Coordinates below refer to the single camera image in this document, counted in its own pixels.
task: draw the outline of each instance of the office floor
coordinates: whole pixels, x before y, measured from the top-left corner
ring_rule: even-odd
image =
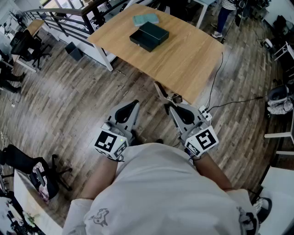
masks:
[[[192,24],[196,25],[200,12],[201,9]],[[211,12],[209,8],[200,27],[207,33],[213,32],[210,22],[217,21],[217,14],[212,17]],[[224,62],[215,80],[210,107],[253,98],[255,94],[265,95],[275,86],[273,79],[282,77],[279,64],[260,48],[253,29],[260,38],[271,37],[264,22],[251,19],[240,28],[233,24],[228,33]],[[10,100],[18,100],[20,96],[1,92],[0,130],[7,127],[13,144],[29,156],[49,160],[55,153],[60,156],[60,170],[73,168],[64,175],[73,191],[61,188],[61,193],[50,204],[65,217],[69,201],[79,196],[99,162],[100,157],[92,146],[97,129],[111,107],[121,101],[138,99],[141,109],[136,131],[141,139],[148,143],[162,138],[167,145],[176,145],[178,140],[174,124],[166,116],[150,77],[119,58],[113,62],[113,72],[88,56],[75,62],[64,50],[65,43],[42,32],[40,37],[53,45],[52,57],[42,60],[42,70],[37,73],[16,65],[14,73],[27,72],[27,77],[22,84],[21,101],[15,108],[11,107],[7,94]],[[220,63],[221,56],[195,106],[206,103]],[[220,143],[210,154],[237,188],[254,189],[274,157],[278,140],[263,136],[282,131],[283,122],[277,116],[265,119],[264,109],[264,100],[258,100],[211,111],[212,126]]]

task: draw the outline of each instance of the black chair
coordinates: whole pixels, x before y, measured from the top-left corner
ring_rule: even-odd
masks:
[[[71,172],[72,168],[66,169],[62,172],[56,171],[54,159],[57,155],[52,155],[52,168],[49,168],[47,162],[42,157],[31,158],[16,148],[14,145],[8,145],[3,151],[0,151],[0,164],[7,164],[17,170],[29,174],[30,179],[36,189],[44,183],[44,177],[47,179],[47,189],[49,199],[53,198],[59,191],[57,183],[60,183],[66,190],[71,191],[72,188],[68,187],[61,179],[60,176],[65,172]],[[41,163],[44,169],[43,172],[33,173],[33,168],[37,163]]]
[[[10,45],[13,47],[11,50],[11,53],[14,55],[20,55],[21,58],[24,61],[34,61],[33,67],[35,67],[35,63],[38,62],[37,68],[41,70],[40,68],[40,59],[43,56],[50,56],[49,53],[44,53],[44,51],[47,49],[47,47],[51,47],[49,44],[45,46],[43,49],[42,47],[42,41],[39,39],[34,39],[31,35],[31,33],[28,30],[25,30],[24,32],[17,32],[12,39]]]

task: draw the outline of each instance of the black cable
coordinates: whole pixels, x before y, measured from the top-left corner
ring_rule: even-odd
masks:
[[[219,69],[221,68],[223,61],[224,61],[224,53],[222,52],[222,53],[221,53],[221,64],[220,64]],[[212,89],[213,89],[213,85],[215,84],[215,78],[213,79],[213,83],[212,83],[212,86],[211,86],[210,95],[209,95],[209,102],[208,102],[208,105],[207,105],[207,107],[206,107],[206,110],[209,109],[210,98],[211,98],[211,92],[212,92]]]
[[[9,136],[7,136],[7,138],[8,138],[8,140],[10,141],[10,143],[12,143],[12,145],[14,145],[13,142],[10,140]]]
[[[249,99],[249,100],[244,100],[244,101],[232,101],[232,102],[229,102],[229,103],[226,103],[226,104],[223,104],[223,105],[216,105],[216,106],[213,106],[211,109],[209,109],[207,112],[210,112],[210,110],[212,110],[213,108],[217,108],[217,107],[223,107],[225,105],[228,105],[228,104],[232,104],[232,103],[243,103],[243,102],[248,102],[248,101],[253,101],[253,100],[260,100],[260,99],[263,99],[264,97],[266,97],[267,95],[265,96],[258,96],[258,97],[255,97],[253,99]]]

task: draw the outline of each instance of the staircase railing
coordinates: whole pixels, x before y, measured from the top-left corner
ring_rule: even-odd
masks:
[[[91,2],[84,9],[68,9],[68,8],[39,8],[24,11],[24,13],[31,19],[41,19],[44,20],[46,25],[49,28],[53,28],[57,31],[64,33],[67,37],[71,36],[75,39],[78,39],[90,46],[93,46],[90,42],[87,41],[89,35],[94,33],[95,28],[92,26],[90,20],[88,19],[87,14],[93,12],[95,17],[95,24],[101,27],[105,23],[104,15],[112,11],[114,8],[125,3],[127,0],[121,0],[119,3],[107,10],[107,12],[99,12],[98,6],[105,3],[106,0],[95,0]],[[82,21],[71,19],[68,15],[79,16],[82,18]],[[69,22],[76,23],[81,25],[81,28],[70,24]]]

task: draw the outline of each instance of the blue jeans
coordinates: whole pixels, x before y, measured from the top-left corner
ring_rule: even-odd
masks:
[[[219,20],[217,23],[217,29],[216,31],[221,33],[225,23],[226,23],[226,19],[228,18],[228,15],[232,12],[232,10],[228,10],[224,7],[221,8],[220,13],[219,13]]]

